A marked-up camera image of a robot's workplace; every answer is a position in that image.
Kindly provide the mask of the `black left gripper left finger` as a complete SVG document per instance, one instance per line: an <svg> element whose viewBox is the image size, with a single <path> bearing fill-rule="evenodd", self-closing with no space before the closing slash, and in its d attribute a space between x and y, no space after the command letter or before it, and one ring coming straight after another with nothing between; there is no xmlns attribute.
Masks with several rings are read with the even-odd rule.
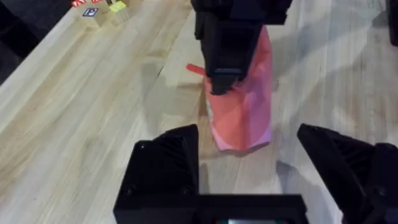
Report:
<svg viewBox="0 0 398 224"><path fill-rule="evenodd" d="M135 143L114 211L130 210L150 198L199 194L198 126L165 131Z"/></svg>

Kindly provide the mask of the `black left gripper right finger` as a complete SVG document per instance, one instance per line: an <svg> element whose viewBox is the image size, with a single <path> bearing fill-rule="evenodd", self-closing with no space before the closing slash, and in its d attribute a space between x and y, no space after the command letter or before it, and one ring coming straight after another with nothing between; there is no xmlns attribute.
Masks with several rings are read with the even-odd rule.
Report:
<svg viewBox="0 0 398 224"><path fill-rule="evenodd" d="M342 212L342 223L397 224L395 145L310 124L301 124L297 137Z"/></svg>

